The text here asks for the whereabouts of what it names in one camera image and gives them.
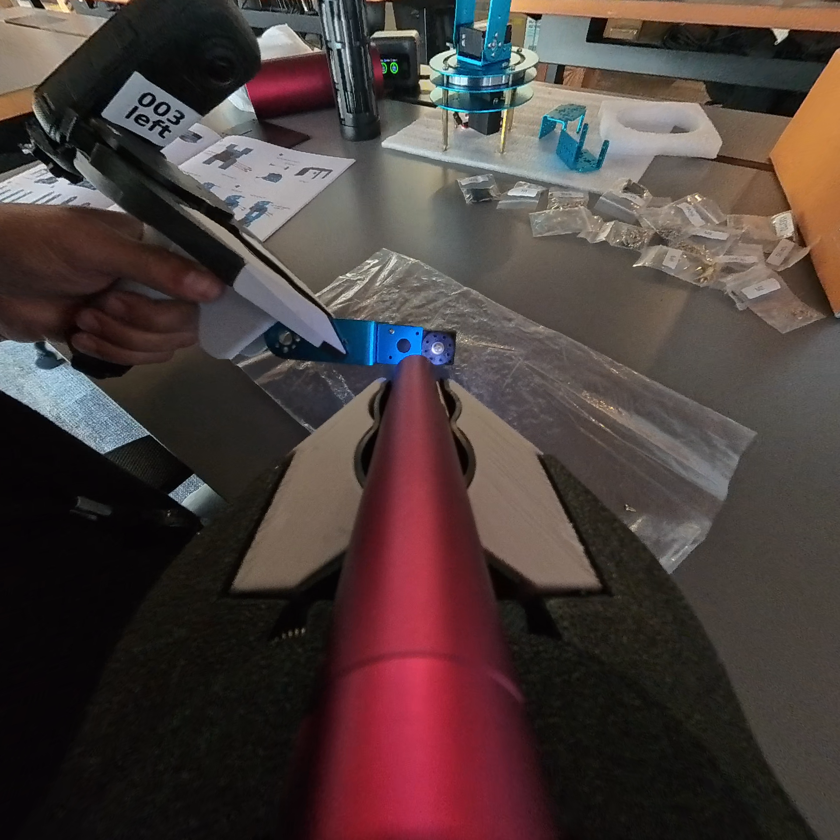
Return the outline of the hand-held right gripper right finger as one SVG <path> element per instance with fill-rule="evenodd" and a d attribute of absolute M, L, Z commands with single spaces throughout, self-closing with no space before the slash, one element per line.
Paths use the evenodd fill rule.
<path fill-rule="evenodd" d="M 447 394 L 472 456 L 468 494 L 483 548 L 527 592 L 601 592 L 541 452 L 463 386 L 448 381 Z"/>

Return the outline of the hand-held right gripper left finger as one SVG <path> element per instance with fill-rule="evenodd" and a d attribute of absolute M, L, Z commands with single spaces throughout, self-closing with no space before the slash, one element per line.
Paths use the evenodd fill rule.
<path fill-rule="evenodd" d="M 356 452 L 374 425 L 371 405 L 384 384 L 375 380 L 295 447 L 233 594 L 291 593 L 347 549 L 363 492 Z"/>

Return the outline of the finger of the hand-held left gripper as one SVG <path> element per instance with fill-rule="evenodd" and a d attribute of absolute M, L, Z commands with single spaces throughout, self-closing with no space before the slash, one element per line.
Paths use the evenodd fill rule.
<path fill-rule="evenodd" d="M 299 285 L 299 287 L 306 289 L 310 295 L 319 301 L 313 295 L 311 290 L 297 277 L 297 275 L 294 274 L 294 272 L 284 265 L 277 257 L 272 255 L 268 249 L 263 246 L 261 242 L 247 229 L 242 229 L 238 226 L 235 219 L 232 222 L 219 223 L 210 217 L 199 213 L 197 210 L 190 209 L 189 214 L 200 226 L 205 227 L 219 242 L 231 248 L 243 260 L 245 260 L 245 257 L 247 256 L 255 256 L 258 259 L 264 260 L 267 264 L 273 267 L 279 268 L 280 266 L 283 266 L 280 270 L 284 274 L 294 276 L 296 278 L 294 283 Z"/>
<path fill-rule="evenodd" d="M 346 349 L 329 311 L 306 289 L 294 283 L 294 276 L 255 256 L 245 257 L 233 289 L 274 322 L 279 322 L 315 347 L 322 344 L 345 356 Z"/>

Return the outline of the blue metal servo bracket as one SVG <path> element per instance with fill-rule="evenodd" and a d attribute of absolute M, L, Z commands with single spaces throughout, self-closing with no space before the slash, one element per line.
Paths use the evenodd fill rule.
<path fill-rule="evenodd" d="M 292 361 L 396 365 L 409 356 L 421 355 L 433 365 L 450 365 L 455 358 L 455 331 L 357 319 L 336 319 L 333 324 L 343 352 L 327 343 L 314 345 L 281 323 L 270 327 L 263 339 L 269 352 Z"/>

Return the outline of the red electric screwdriver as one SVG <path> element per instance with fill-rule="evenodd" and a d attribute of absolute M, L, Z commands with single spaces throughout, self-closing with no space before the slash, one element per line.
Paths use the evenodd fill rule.
<path fill-rule="evenodd" d="M 385 401 L 280 838 L 557 838 L 433 366 Z"/>

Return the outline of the grey desk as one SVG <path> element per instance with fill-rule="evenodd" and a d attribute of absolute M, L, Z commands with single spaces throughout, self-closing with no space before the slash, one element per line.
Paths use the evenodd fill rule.
<path fill-rule="evenodd" d="M 630 251 L 465 205 L 460 174 L 345 143 L 355 163 L 268 247 L 321 290 L 381 249 L 751 429 L 704 541 L 667 572 L 628 526 L 597 543 L 608 592 L 502 605 L 560 820 L 575 838 L 838 838 L 838 320 L 780 334 Z M 374 376 L 200 350 L 99 387 L 223 497 L 117 648 L 49 800 L 58 837 L 264 837 L 270 782 L 330 609 L 269 640 L 280 605 L 221 595 L 269 467 Z"/>

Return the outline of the person's left hand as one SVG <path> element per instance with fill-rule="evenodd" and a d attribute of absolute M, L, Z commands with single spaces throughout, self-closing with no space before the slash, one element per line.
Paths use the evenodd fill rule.
<path fill-rule="evenodd" d="M 126 366 L 165 362 L 194 345 L 200 305 L 226 286 L 143 234 L 124 213 L 2 205 L 2 340 L 68 342 Z"/>

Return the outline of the white instruction booklet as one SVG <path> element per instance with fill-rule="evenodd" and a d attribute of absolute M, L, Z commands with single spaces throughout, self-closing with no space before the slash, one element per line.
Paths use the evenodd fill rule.
<path fill-rule="evenodd" d="M 353 163 L 351 159 L 282 148 L 251 136 L 221 137 L 201 123 L 166 147 L 164 156 L 222 201 L 261 241 Z M 69 184 L 50 174 L 43 164 L 2 182 L 1 203 L 118 209 L 88 182 Z"/>

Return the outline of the dark red flat card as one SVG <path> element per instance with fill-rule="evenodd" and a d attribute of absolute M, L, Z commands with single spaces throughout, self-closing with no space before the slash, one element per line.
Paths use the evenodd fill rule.
<path fill-rule="evenodd" d="M 310 135 L 268 121 L 258 121 L 259 138 L 284 149 L 293 149 L 310 140 Z"/>

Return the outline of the clear plastic bag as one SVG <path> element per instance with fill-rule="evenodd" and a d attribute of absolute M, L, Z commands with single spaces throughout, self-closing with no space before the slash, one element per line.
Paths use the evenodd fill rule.
<path fill-rule="evenodd" d="M 317 293 L 340 318 L 457 332 L 448 373 L 558 459 L 671 573 L 706 538 L 753 430 L 383 248 Z M 628 503 L 636 512 L 627 512 Z"/>

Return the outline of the beige table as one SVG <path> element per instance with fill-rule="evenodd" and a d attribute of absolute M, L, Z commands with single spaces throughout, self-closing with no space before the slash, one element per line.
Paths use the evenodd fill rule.
<path fill-rule="evenodd" d="M 1 10 L 1 121 L 32 112 L 34 91 L 94 34 L 112 9 L 61 11 L 13 6 Z"/>

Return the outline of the red metal tube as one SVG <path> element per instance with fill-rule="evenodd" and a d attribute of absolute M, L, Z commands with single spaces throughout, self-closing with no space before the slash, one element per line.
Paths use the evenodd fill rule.
<path fill-rule="evenodd" d="M 259 120 L 328 109 L 337 104 L 324 51 L 265 60 L 245 87 Z"/>

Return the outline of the black mesh chair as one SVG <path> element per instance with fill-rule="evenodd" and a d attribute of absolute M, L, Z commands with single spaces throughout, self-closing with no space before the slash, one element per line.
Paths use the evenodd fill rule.
<path fill-rule="evenodd" d="M 164 492 L 203 524 L 213 520 L 228 505 L 153 436 L 138 437 L 111 449 L 104 456 L 145 485 Z"/>

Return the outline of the black patterned cylinder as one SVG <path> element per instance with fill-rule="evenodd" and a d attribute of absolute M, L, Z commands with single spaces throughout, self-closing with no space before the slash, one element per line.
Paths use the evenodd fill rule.
<path fill-rule="evenodd" d="M 319 13 L 341 134 L 373 140 L 381 125 L 364 2 L 321 1 Z"/>

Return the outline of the person's black clothing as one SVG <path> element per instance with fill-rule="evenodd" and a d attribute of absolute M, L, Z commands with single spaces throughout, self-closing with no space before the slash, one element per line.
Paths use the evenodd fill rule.
<path fill-rule="evenodd" d="M 201 524 L 25 404 L 1 404 L 1 831 L 13 838 L 128 621 Z"/>

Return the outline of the black device green display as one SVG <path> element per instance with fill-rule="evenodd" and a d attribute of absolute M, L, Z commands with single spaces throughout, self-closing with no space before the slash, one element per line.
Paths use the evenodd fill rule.
<path fill-rule="evenodd" d="M 419 46 L 415 29 L 373 33 L 371 57 L 378 91 L 388 95 L 419 92 Z"/>

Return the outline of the white foam sheet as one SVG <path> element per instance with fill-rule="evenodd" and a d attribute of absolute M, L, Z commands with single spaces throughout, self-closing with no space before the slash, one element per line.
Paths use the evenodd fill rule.
<path fill-rule="evenodd" d="M 602 167 L 580 173 L 569 169 L 556 154 L 558 133 L 538 138 L 541 111 L 520 110 L 500 151 L 500 134 L 484 135 L 448 121 L 448 145 L 443 144 L 443 118 L 425 112 L 420 118 L 383 140 L 390 151 L 413 154 L 453 167 L 473 167 L 483 172 L 517 175 L 524 180 L 567 183 L 597 192 L 620 180 L 639 181 L 652 164 L 651 154 L 615 154 L 609 149 Z"/>

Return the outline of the pile of small screw bags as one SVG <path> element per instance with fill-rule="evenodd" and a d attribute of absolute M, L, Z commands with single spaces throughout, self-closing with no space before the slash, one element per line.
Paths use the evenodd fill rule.
<path fill-rule="evenodd" d="M 783 273 L 808 256 L 795 217 L 725 214 L 693 192 L 671 200 L 624 180 L 596 200 L 580 187 L 515 182 L 502 191 L 492 174 L 458 179 L 467 204 L 527 211 L 532 236 L 575 236 L 635 253 L 635 268 L 656 270 L 694 287 L 724 293 L 779 333 L 824 319 L 804 302 Z"/>

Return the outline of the white foam tray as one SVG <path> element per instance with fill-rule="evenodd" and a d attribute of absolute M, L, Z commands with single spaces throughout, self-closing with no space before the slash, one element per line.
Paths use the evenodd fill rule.
<path fill-rule="evenodd" d="M 600 107 L 600 135 L 624 156 L 714 159 L 721 136 L 696 103 L 610 98 Z"/>

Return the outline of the brown cardboard box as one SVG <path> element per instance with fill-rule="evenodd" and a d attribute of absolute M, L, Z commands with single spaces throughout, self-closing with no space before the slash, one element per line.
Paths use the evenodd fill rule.
<path fill-rule="evenodd" d="M 839 52 L 829 60 L 770 153 L 776 177 L 839 317 Z"/>

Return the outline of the wooden-top table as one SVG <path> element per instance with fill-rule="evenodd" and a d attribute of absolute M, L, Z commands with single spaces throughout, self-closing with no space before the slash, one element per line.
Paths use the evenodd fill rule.
<path fill-rule="evenodd" d="M 558 70 L 697 81 L 710 103 L 790 117 L 838 51 L 838 2 L 513 2 Z"/>

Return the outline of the blue metal U bracket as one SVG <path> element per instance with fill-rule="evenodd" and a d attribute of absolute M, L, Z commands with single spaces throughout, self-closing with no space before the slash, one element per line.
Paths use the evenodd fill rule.
<path fill-rule="evenodd" d="M 564 103 L 543 114 L 539 139 L 543 139 L 556 129 L 580 135 L 585 125 L 586 106 L 580 103 Z"/>
<path fill-rule="evenodd" d="M 580 174 L 589 174 L 601 170 L 610 141 L 604 140 L 598 154 L 594 154 L 585 148 L 585 142 L 589 131 L 589 124 L 583 122 L 580 131 L 574 137 L 567 129 L 562 129 L 556 154 L 563 164 L 571 171 Z"/>

